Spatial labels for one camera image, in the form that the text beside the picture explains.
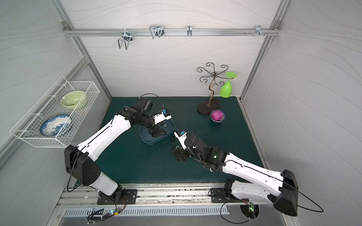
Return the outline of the blue plastic storage box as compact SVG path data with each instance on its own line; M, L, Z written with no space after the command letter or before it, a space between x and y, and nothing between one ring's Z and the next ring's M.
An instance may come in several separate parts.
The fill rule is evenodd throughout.
M156 126L157 128L151 129L152 133L149 132L148 128L143 126L138 128L138 134L141 137L141 140L148 146L152 146L168 138L175 131L175 123L172 119L164 120Z

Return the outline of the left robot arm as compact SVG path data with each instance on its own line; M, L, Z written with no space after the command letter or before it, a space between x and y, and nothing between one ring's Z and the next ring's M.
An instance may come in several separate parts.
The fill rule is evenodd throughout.
M95 162L113 141L134 125L147 128L153 138L166 135L159 124L172 116L167 109L148 116L152 105L149 99L140 97L136 105L121 108L110 122L86 141L77 146L69 145L64 150L64 155L66 172L70 177L107 196L120 193L121 186L103 173Z

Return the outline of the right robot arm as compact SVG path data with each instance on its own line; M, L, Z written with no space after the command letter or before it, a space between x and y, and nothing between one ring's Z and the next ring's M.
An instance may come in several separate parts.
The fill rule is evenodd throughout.
M279 172L259 167L218 147L207 146L198 136L188 136L184 131L175 132L174 136L180 142L172 151L176 161L194 159L210 172L234 175L251 183L246 186L242 182L228 180L222 190L225 200L259 199L271 203L283 214L298 215L298 184L292 171Z

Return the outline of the purple ball in bowl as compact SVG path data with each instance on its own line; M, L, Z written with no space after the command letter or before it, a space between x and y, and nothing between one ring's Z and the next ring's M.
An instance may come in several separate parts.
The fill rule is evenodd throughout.
M210 113L210 118L212 121L214 121L216 123L220 123L225 120L226 116L223 111L221 111L219 109L215 109Z

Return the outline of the dark metal jewelry stand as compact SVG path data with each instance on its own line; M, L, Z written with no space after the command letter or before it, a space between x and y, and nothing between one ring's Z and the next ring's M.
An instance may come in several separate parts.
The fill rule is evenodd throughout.
M210 114L212 111L220 107L220 101L213 99L215 96L214 87L223 87L225 85L225 82L223 80L227 80L227 78L221 77L220 75L229 69L227 65L221 65L220 67L223 70L221 72L217 72L215 64L212 62L208 62L205 66L198 67L196 69L198 73L206 72L208 74L199 78L199 81L201 83L208 83L209 90L208 100L202 102L197 107L197 111L202 115Z

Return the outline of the green plastic goblet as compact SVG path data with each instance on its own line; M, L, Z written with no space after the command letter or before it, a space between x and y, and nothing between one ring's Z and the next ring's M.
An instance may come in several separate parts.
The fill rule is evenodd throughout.
M226 72L225 76L228 78L228 81L221 87L220 96L223 98L229 98L232 94L231 80L236 78L237 75L234 72Z

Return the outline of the green ceramic bowl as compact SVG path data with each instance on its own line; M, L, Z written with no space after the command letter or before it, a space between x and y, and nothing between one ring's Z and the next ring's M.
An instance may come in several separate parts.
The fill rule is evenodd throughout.
M77 90L66 94L61 99L61 105L70 110L80 110L86 107L88 103L87 94L84 91Z

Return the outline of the metal double hook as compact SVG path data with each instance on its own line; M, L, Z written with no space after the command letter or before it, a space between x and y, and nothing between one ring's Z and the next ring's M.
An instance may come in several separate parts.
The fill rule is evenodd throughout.
M124 46L124 48L126 50L128 50L130 42L133 40L133 36L131 33L127 32L126 30L121 34L121 38L118 39L118 46L119 49L122 48L122 46Z

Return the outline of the blue white patterned bowl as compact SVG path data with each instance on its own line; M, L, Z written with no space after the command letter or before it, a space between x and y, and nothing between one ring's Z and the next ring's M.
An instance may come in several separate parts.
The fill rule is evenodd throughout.
M40 127L40 134L46 137L66 135L72 129L72 118L69 115L56 115L45 121Z

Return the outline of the metal hook centre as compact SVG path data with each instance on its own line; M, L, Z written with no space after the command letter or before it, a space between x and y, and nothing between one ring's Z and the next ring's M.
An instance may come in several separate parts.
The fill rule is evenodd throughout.
M151 25L149 27L150 33L151 33L151 37L152 39L154 39L156 36L157 37L162 37L165 34L164 28L162 25Z

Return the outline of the small metal hook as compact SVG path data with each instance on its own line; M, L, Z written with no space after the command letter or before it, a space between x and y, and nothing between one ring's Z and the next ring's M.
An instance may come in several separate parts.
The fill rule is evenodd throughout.
M187 26L187 36L188 36L188 37L191 37L191 36L192 36L192 26L191 26L191 25L188 25L188 26Z

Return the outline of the metal hook right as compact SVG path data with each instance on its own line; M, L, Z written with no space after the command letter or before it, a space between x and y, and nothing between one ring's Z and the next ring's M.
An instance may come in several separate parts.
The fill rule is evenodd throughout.
M252 36L254 36L254 37L258 37L258 36L269 36L269 35L270 35L269 32L263 32L263 31L262 31L262 27L261 27L260 25L257 26L253 32L251 32L251 33L245 32L245 34L246 34L247 36L251 36L251 35L252 35Z

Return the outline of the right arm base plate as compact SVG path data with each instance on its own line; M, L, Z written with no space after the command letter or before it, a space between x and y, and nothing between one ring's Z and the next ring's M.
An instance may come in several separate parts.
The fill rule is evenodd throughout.
M210 188L207 195L211 198L212 203L243 203L246 204L249 199L241 200L234 197L231 193L224 191L223 188Z

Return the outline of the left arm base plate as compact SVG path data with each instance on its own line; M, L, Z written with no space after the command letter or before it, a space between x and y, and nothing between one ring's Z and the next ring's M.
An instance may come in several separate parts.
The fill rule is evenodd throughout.
M106 195L99 192L97 200L98 205L111 205L113 203L119 204L135 204L137 199L137 189L118 189L112 195Z

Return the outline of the aluminium front rail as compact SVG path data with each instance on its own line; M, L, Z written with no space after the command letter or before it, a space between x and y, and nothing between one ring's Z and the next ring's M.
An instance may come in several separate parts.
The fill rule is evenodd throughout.
M222 189L224 183L122 184L122 187L138 190L136 203L132 204L132 207L212 205L209 190L211 188ZM56 207L95 207L98 197L98 191L88 186L79 187L71 193L65 190Z

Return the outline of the aluminium rail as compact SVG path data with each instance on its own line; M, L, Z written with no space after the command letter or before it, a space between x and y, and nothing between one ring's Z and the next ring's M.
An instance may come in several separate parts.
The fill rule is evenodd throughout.
M133 37L150 37L149 29L73 29L63 31L68 37L121 37L124 31L132 34ZM247 36L245 32L253 32L255 28L192 28L192 37L207 36ZM164 28L164 37L188 37L187 28ZM280 29L262 28L263 32L269 32L270 36L278 36L282 33Z
M209 190L211 188L222 189L224 183L122 184L122 187L138 190L136 203L132 204L132 207L212 205ZM56 207L95 207L98 197L98 191L88 186L79 187L71 193L65 190Z

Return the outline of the aluminium top rail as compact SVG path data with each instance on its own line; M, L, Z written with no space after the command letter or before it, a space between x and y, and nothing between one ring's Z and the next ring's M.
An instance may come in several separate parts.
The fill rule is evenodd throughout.
M149 29L73 29L63 31L68 37L121 37L124 31L132 34L133 37L150 37ZM247 36L245 32L253 32L255 28L192 28L192 37L207 36ZM164 28L164 37L188 37L187 28ZM280 29L262 28L263 32L269 32L270 36L278 36L282 33Z

